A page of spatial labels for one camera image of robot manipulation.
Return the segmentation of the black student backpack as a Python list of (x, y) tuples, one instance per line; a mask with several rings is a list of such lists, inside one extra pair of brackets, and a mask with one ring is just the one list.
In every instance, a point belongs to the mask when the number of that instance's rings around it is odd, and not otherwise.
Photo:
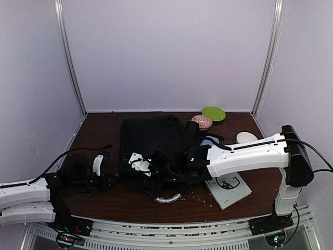
[(212, 179), (208, 150), (229, 149), (219, 143), (223, 140), (174, 115), (125, 119), (120, 128), (119, 177), (128, 189), (145, 192), (157, 203), (174, 203), (188, 185)]

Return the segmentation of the blue-grey glasses case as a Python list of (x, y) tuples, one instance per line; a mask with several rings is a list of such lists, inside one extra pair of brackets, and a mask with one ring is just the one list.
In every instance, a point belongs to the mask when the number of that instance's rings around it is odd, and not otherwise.
[(204, 140), (202, 140), (200, 145), (201, 146), (206, 146), (206, 145), (213, 146), (215, 143), (219, 144), (219, 142), (220, 142), (220, 140), (218, 138), (208, 136)]

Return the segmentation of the grey reader book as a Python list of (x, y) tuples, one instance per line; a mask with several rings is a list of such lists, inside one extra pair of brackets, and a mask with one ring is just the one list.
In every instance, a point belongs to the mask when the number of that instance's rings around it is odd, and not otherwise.
[(205, 184), (221, 210), (231, 207), (252, 193), (252, 190), (236, 172), (213, 178), (206, 181)]

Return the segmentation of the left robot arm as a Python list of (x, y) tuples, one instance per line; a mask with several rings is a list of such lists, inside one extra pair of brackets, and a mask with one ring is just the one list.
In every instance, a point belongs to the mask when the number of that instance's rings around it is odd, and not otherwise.
[(1, 185), (1, 226), (45, 222), (63, 231), (72, 230), (75, 221), (64, 198), (110, 190), (116, 179), (101, 170), (108, 158), (109, 153), (102, 151), (90, 164), (87, 156), (73, 154), (58, 171), (43, 174), (36, 181)]

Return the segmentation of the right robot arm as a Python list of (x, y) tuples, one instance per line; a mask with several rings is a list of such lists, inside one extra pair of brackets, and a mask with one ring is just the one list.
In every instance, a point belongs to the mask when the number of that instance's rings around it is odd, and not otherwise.
[(195, 168), (202, 176), (208, 174), (210, 179), (234, 172), (280, 169), (283, 179), (274, 200), (275, 212), (266, 222), (272, 230), (287, 221), (303, 187), (314, 179), (304, 143), (290, 125), (282, 126), (281, 133), (254, 142), (224, 146), (213, 141), (211, 145), (189, 147), (172, 157), (159, 148), (158, 142), (153, 142), (143, 158), (153, 167), (165, 168), (173, 181), (183, 183), (189, 181), (185, 174), (189, 168)]

